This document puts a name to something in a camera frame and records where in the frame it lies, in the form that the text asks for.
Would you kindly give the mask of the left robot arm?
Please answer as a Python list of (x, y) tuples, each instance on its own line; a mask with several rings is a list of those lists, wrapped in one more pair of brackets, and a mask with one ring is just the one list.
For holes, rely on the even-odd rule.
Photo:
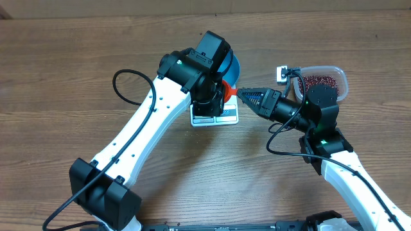
[(150, 91), (125, 127), (91, 161), (78, 158), (69, 169), (74, 202), (106, 230), (140, 230), (141, 198), (131, 187), (168, 127), (186, 109), (196, 116), (223, 112), (225, 89), (219, 70), (232, 49), (207, 31), (196, 48), (162, 57)]

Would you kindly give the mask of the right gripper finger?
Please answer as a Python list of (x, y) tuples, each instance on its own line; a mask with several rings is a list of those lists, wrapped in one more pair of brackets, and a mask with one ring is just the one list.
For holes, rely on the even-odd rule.
[(262, 94), (240, 94), (239, 98), (257, 115), (265, 115), (262, 107), (264, 96)]
[(239, 98), (261, 98), (267, 93), (267, 88), (240, 88), (237, 89)]

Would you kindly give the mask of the orange measuring scoop blue handle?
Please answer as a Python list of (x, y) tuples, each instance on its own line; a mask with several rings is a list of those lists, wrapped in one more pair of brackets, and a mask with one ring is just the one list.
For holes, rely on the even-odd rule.
[(232, 87), (228, 82), (226, 82), (225, 80), (222, 80), (222, 85), (224, 87), (224, 103), (227, 103), (228, 100), (230, 100), (230, 98), (232, 96), (236, 96), (237, 95), (237, 88)]

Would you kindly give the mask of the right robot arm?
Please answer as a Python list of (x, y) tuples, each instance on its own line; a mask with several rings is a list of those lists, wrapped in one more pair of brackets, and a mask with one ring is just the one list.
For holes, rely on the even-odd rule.
[(304, 134), (298, 156), (337, 190), (364, 230), (410, 230), (410, 216), (378, 187), (337, 128), (335, 88), (311, 87), (301, 103), (269, 88), (238, 89), (236, 95), (258, 116)]

